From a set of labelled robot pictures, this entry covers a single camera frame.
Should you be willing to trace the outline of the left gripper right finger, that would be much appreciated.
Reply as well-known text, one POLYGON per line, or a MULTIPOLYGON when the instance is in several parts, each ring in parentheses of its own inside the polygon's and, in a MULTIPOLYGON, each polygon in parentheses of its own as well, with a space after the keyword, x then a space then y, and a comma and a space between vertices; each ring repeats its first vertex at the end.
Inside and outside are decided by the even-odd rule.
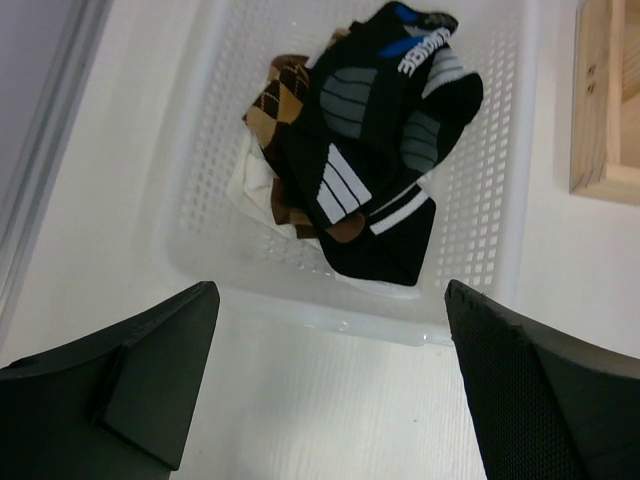
POLYGON ((638 478, 638 359, 458 280, 444 300, 487 478, 638 478))

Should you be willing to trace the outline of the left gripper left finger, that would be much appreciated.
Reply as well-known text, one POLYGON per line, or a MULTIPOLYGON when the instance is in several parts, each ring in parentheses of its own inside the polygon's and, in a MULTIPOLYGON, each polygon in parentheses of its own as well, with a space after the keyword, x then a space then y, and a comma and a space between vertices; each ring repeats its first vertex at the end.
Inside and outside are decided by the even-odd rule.
POLYGON ((167 479, 180 467, 219 311, 205 281, 1 370, 4 479, 167 479))

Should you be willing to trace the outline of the black grey blue sock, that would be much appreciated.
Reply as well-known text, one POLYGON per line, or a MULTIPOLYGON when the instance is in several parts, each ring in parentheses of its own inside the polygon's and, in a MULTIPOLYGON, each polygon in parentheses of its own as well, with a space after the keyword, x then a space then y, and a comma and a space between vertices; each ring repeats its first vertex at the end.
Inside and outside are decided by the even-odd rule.
POLYGON ((379 205, 452 150, 483 85, 448 41, 457 19, 398 1, 355 22, 310 70, 283 148, 303 205, 328 229, 379 205))

